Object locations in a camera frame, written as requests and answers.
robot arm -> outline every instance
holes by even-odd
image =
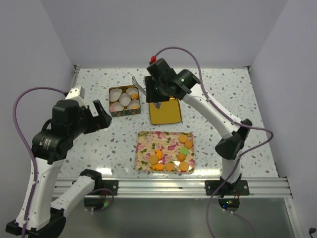
[[[60,198],[52,201],[55,182],[62,167],[67,152],[73,147],[73,141],[80,134],[87,134],[108,128],[112,118],[105,112],[99,100],[93,101],[98,116],[92,113],[84,102],[84,89],[72,88],[65,100],[58,101],[53,107],[53,116],[32,140],[32,152],[36,157],[38,182],[35,187],[32,202],[29,206],[29,216],[26,224],[29,238],[56,238],[60,235],[66,222],[66,217],[89,192],[101,188],[100,173],[85,170],[78,181]],[[25,200],[17,219],[8,223],[6,231],[21,235],[26,223],[24,214],[28,206],[33,174],[35,169],[31,163],[31,175]]]
[[[170,97],[184,101],[204,116],[222,137],[216,145],[216,152],[222,157],[222,174],[220,180],[225,180],[235,167],[237,157],[244,147],[249,129],[231,123],[217,111],[205,98],[199,84],[199,79],[190,71],[182,70],[178,74],[169,67],[164,59],[158,59],[147,68],[151,77],[145,78],[147,102],[157,103],[168,101]],[[241,121],[231,114],[217,100],[214,103],[234,121],[246,125],[252,123],[246,119]],[[233,189],[241,178],[240,166],[228,179],[225,189]]]

green object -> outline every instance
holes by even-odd
[[[182,147],[182,148],[180,149],[180,153],[182,153],[182,154],[184,154],[184,155],[188,155],[189,149],[184,146],[184,147]]]

metal tongs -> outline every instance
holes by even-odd
[[[137,82],[137,80],[135,79],[134,76],[132,76],[132,84],[133,84],[134,86],[136,86],[136,87],[139,89],[139,91],[141,91],[141,93],[144,94],[144,96],[147,96],[146,90]],[[153,104],[154,104],[154,106],[155,106],[157,109],[160,109],[160,106],[161,106],[162,103],[159,102],[159,103],[153,103]]]

yellow plate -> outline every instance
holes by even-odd
[[[172,124],[182,121],[182,114],[178,99],[170,98],[168,102],[162,102],[160,109],[153,103],[149,103],[150,121],[153,125]]]

red tip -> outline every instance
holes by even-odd
[[[154,63],[155,61],[157,61],[157,58],[155,56],[151,57],[150,63]]]

